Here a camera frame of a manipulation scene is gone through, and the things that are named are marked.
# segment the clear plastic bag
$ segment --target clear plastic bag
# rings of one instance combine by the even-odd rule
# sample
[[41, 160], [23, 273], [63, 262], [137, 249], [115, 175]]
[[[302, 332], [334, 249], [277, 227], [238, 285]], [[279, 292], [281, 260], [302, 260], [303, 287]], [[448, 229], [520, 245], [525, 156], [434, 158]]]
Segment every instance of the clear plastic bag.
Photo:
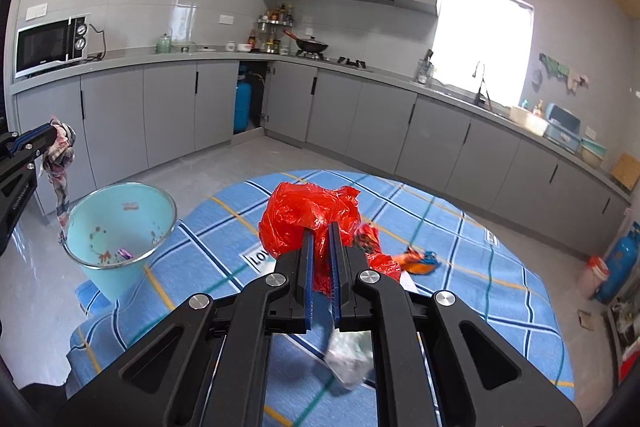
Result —
[[344, 388], [359, 386], [373, 369], [370, 331], [334, 330], [324, 361]]

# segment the light blue bucket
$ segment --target light blue bucket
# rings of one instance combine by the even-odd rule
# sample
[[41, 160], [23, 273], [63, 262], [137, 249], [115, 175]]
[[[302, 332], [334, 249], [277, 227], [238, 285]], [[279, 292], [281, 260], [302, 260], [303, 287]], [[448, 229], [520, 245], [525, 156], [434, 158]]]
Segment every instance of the light blue bucket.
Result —
[[[176, 220], [175, 201], [164, 190], [140, 183], [110, 185], [71, 210], [62, 246], [114, 302], [140, 278], [145, 259], [173, 231]], [[120, 249], [132, 259], [125, 259]]]

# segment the light switch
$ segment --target light switch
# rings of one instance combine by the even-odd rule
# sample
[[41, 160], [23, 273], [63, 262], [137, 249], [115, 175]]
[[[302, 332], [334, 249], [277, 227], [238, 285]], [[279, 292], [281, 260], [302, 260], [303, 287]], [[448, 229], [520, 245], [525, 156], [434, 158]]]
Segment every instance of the light switch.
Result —
[[44, 17], [47, 14], [47, 4], [38, 4], [36, 6], [30, 6], [27, 8], [27, 15], [24, 18], [26, 21], [35, 19], [36, 17]]

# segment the trash bin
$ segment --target trash bin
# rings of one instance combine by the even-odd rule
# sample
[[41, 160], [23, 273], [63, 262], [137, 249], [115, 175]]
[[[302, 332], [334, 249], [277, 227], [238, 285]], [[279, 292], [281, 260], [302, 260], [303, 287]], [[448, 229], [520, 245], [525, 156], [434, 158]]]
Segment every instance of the trash bin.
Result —
[[169, 236], [176, 220], [175, 201], [164, 190], [140, 183], [110, 185], [71, 210], [61, 243], [114, 302], [139, 279], [146, 260]]
[[578, 289], [585, 299], [590, 299], [609, 277], [609, 268], [597, 255], [592, 256], [578, 280]]

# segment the silver screw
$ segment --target silver screw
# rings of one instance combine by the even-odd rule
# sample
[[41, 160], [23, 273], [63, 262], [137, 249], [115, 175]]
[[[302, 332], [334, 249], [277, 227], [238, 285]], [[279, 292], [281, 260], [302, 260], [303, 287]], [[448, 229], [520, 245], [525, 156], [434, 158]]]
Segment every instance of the silver screw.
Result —
[[451, 306], [456, 301], [456, 296], [446, 290], [436, 293], [436, 302], [440, 306]]
[[282, 273], [270, 273], [264, 280], [269, 286], [282, 286], [287, 278]]
[[380, 280], [380, 274], [373, 270], [364, 270], [360, 273], [360, 280], [362, 282], [373, 284]]
[[209, 305], [209, 296], [198, 293], [189, 299], [189, 306], [194, 310], [201, 310]]

